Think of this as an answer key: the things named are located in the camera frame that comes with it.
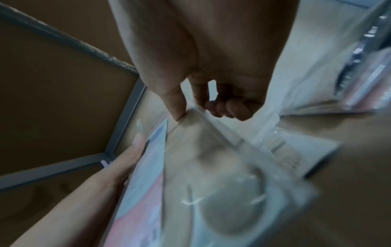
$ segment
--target paper label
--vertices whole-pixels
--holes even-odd
[[[159,247],[167,119],[150,134],[104,247]]]

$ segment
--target plastic wrapper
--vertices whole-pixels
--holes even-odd
[[[167,126],[162,234],[141,247],[259,246],[317,196],[270,151],[195,109]]]
[[[281,115],[358,113],[388,105],[391,1],[341,33],[338,45],[292,84]]]

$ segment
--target brown panel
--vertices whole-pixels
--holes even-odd
[[[10,246],[87,178],[93,165],[0,192],[0,247]]]
[[[133,65],[107,0],[1,2]]]
[[[6,22],[0,33],[0,175],[103,152],[136,76]]]

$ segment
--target metal frame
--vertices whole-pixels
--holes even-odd
[[[5,4],[0,3],[0,19],[11,22],[13,24],[26,27],[32,31],[43,35],[45,37],[54,39],[65,45],[71,46],[81,52],[87,53],[98,59],[102,59],[111,63],[112,65],[126,69],[132,73],[138,74],[136,68],[124,61],[121,61],[109,54],[90,46],[74,37],[67,35],[49,25],[36,20],[35,18],[28,16],[17,9],[11,8]],[[23,185],[46,177],[51,177],[64,173],[70,170],[74,170],[83,166],[88,166],[104,161],[110,164],[115,158],[115,150],[122,139],[122,135],[139,103],[146,87],[138,77],[136,84],[128,98],[128,101],[118,119],[118,122],[114,128],[114,131],[110,137],[104,153],[97,153],[85,157],[80,157],[72,160],[58,162],[46,166],[40,166],[33,169],[23,170],[20,172],[9,173],[0,176],[0,190],[12,188],[14,186]]]

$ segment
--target palm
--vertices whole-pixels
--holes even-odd
[[[131,6],[128,39],[119,24],[130,56],[176,119],[186,108],[180,90],[186,78],[195,101],[213,115],[250,118],[264,103],[297,6],[292,0],[121,1]],[[209,101],[210,80],[217,82],[215,101]]]

